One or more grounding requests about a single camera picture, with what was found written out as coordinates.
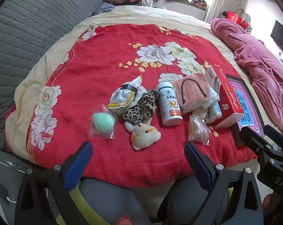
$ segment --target small bottle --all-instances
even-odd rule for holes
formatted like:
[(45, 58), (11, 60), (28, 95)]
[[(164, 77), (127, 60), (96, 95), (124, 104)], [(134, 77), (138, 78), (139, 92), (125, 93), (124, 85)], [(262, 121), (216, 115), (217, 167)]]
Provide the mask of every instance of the small bottle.
[(156, 86), (160, 90), (159, 108), (164, 126), (173, 126), (182, 122), (182, 115), (172, 84), (161, 82)]

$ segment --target gray quilted cushion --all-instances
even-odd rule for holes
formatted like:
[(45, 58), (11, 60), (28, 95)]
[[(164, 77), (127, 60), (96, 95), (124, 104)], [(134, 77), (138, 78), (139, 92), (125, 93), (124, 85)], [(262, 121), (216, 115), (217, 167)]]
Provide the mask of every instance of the gray quilted cushion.
[(15, 88), (42, 55), (102, 0), (6, 0), (0, 8), (0, 148)]

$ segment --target television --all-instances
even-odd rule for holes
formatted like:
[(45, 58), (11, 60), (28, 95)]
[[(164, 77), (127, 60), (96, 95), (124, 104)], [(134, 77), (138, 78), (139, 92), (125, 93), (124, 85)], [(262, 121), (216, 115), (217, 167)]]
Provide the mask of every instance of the television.
[(273, 31), (271, 32), (271, 37), (274, 39), (275, 43), (283, 50), (283, 25), (277, 20), (274, 24)]

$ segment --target windowsill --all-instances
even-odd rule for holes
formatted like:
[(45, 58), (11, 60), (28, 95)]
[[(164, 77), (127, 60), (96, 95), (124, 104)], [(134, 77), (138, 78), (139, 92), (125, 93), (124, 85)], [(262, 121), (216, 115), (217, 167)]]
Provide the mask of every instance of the windowsill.
[(167, 2), (165, 0), (159, 0), (157, 3), (153, 2), (153, 7), (165, 7), (167, 10), (190, 15), (196, 19), (204, 21), (206, 16), (206, 10), (198, 8), (192, 4), (179, 3), (179, 2)]

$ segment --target white peony print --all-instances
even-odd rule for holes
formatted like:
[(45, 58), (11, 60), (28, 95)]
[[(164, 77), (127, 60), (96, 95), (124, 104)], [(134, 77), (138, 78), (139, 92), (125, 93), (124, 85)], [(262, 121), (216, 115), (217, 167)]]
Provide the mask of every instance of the white peony print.
[(60, 64), (64, 64), (68, 59), (69, 59), (69, 54), (67, 53), (64, 60)]
[(97, 35), (97, 33), (95, 32), (96, 28), (96, 25), (90, 25), (88, 31), (83, 35), (82, 40), (88, 40), (89, 38)]
[(181, 72), (186, 75), (205, 72), (204, 67), (199, 65), (194, 59), (187, 60), (182, 58), (181, 61), (178, 61), (178, 67), (181, 69)]
[(57, 126), (57, 119), (52, 118), (53, 111), (42, 119), (42, 116), (37, 115), (31, 123), (31, 145), (36, 146), (42, 151), (45, 148), (45, 144), (51, 142), (51, 138), (54, 135), (54, 128)]
[(182, 79), (183, 76), (180, 74), (175, 74), (175, 73), (162, 73), (160, 75), (160, 79), (158, 80), (158, 82), (170, 82), (170, 83), (174, 83), (175, 81)]
[(45, 119), (50, 114), (50, 110), (57, 103), (57, 97), (61, 95), (60, 86), (45, 86), (37, 100), (37, 106), (34, 110), (35, 115)]
[(147, 47), (141, 47), (140, 50), (136, 52), (141, 58), (140, 60), (146, 61), (148, 63), (161, 62), (165, 65), (172, 65), (172, 61), (175, 61), (175, 57), (170, 55), (170, 48), (168, 46), (156, 46), (150, 45)]
[(166, 42), (165, 45), (170, 48), (172, 55), (175, 56), (177, 60), (181, 60), (183, 58), (187, 60), (193, 60), (196, 58), (196, 56), (190, 50), (185, 47), (181, 47), (176, 42)]

